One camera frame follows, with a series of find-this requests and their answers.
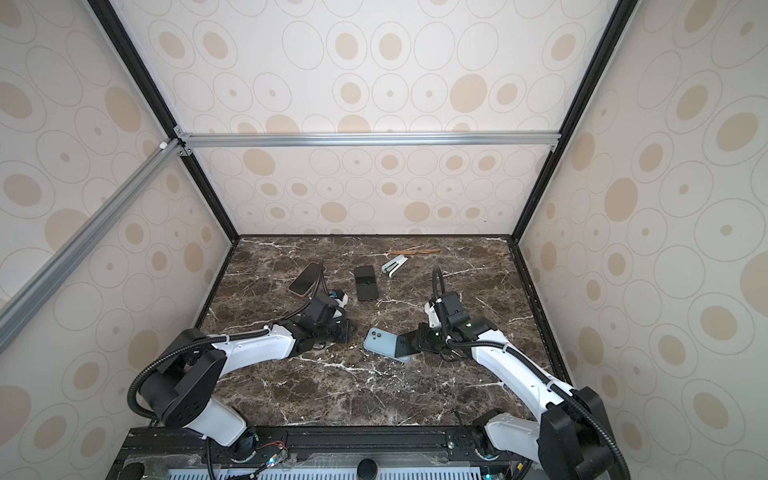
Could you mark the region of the light blue phone case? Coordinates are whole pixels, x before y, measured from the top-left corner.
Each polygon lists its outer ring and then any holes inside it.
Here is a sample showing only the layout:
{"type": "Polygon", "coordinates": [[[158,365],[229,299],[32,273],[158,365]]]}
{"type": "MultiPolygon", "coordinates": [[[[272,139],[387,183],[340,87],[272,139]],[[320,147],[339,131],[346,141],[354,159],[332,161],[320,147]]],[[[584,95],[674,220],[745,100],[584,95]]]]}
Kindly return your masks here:
{"type": "Polygon", "coordinates": [[[365,338],[363,348],[369,352],[397,360],[405,363],[411,360],[412,356],[406,357],[404,360],[397,359],[395,357],[395,341],[398,335],[380,330],[377,328],[371,328],[365,338]]]}

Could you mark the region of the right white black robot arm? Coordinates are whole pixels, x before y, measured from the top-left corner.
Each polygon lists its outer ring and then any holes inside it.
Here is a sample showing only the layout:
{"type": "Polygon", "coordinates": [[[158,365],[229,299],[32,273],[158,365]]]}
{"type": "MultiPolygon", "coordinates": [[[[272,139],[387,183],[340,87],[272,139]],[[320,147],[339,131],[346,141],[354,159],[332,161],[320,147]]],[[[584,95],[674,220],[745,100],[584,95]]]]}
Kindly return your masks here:
{"type": "Polygon", "coordinates": [[[547,373],[515,347],[490,320],[473,318],[458,293],[448,291],[443,272],[434,268],[432,296],[425,306],[414,344],[422,352],[472,359],[494,374],[527,407],[525,420],[490,411],[468,433],[476,454],[494,460],[518,455],[542,467],[551,479],[612,479],[631,476],[600,396],[577,389],[547,373]]]}

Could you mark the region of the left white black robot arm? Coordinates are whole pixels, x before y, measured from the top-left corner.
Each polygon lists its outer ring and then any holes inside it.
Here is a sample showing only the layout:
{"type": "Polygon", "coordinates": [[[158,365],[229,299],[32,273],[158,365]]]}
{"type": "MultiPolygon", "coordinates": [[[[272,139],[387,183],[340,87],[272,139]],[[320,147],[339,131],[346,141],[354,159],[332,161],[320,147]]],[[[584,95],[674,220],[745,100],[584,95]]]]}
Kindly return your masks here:
{"type": "Polygon", "coordinates": [[[329,290],[319,273],[310,298],[291,315],[260,330],[234,335],[182,331],[132,381],[130,410],[170,429],[190,429],[223,447],[255,437],[248,421],[214,397],[221,377],[263,362],[297,357],[315,346],[346,343],[354,332],[347,318],[349,296],[329,290]]]}

